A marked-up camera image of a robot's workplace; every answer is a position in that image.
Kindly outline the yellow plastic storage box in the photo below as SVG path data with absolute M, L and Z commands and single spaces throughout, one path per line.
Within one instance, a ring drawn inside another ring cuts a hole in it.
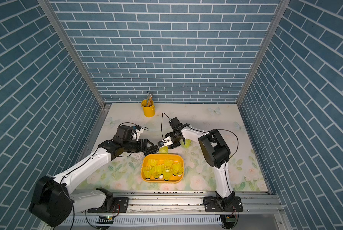
M 150 154 L 145 157 L 141 177 L 146 182 L 178 183 L 184 175 L 184 161 L 176 154 Z

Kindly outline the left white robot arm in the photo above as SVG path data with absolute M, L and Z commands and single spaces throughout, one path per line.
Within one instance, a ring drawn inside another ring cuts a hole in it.
M 100 143 L 97 149 L 69 169 L 53 176 L 43 176 L 36 183 L 29 211 L 51 227 L 63 223 L 70 215 L 91 210 L 112 212 L 118 208 L 112 192 L 99 187 L 90 192 L 74 193 L 91 174 L 115 158 L 127 153 L 157 153 L 158 145 L 140 138 L 144 129 L 121 125 L 110 140 Z

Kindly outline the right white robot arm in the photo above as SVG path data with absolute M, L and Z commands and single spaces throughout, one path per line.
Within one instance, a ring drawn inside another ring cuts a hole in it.
M 240 197 L 235 195 L 228 177 L 230 148 L 218 129 L 197 130 L 190 124 L 182 124 L 178 118 L 169 121 L 172 132 L 167 133 L 158 146 L 174 149 L 181 146 L 180 141 L 191 140 L 200 145 L 206 162 L 213 168 L 216 181 L 216 195 L 206 196 L 203 200 L 205 212 L 243 212 Z

